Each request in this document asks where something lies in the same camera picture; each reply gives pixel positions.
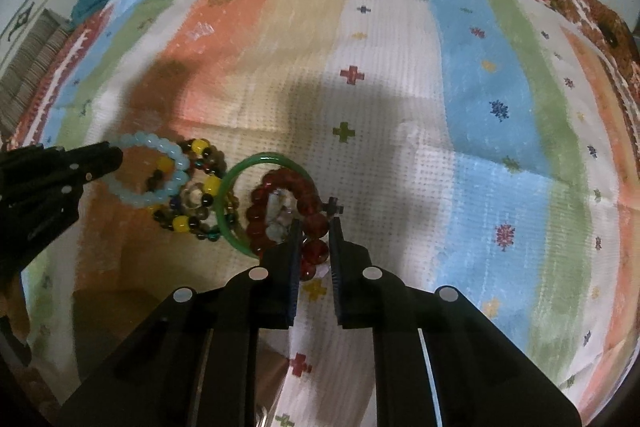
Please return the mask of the striped colourful bed cloth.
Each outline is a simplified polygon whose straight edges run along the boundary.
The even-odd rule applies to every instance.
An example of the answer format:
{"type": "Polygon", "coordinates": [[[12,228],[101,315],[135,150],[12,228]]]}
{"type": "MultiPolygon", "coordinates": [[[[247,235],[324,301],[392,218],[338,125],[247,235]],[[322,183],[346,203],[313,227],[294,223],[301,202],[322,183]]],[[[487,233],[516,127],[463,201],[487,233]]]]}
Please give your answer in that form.
{"type": "Polygon", "coordinates": [[[18,144],[276,152],[408,285],[462,290],[585,421],[638,352],[639,107],[534,0],[111,0],[18,144]]]}

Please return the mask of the striped brown cushion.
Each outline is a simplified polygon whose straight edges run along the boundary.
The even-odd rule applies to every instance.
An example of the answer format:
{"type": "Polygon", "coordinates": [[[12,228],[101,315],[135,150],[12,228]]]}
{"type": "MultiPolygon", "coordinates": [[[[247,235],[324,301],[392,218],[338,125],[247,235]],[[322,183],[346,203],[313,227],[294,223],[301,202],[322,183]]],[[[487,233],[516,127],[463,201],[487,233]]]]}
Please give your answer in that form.
{"type": "Polygon", "coordinates": [[[1,76],[1,139],[15,132],[58,52],[72,33],[70,22],[44,10],[1,76]]]}

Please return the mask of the white jade pendant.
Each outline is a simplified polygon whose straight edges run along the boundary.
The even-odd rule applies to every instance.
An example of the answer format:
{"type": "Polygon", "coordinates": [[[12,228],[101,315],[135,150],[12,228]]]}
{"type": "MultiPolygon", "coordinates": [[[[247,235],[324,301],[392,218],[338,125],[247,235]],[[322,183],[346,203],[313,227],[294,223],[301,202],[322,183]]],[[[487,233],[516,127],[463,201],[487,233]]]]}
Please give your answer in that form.
{"type": "Polygon", "coordinates": [[[288,238],[295,217],[296,199],[285,188],[277,188],[269,194],[266,210],[266,233],[268,239],[283,243],[288,238]]]}

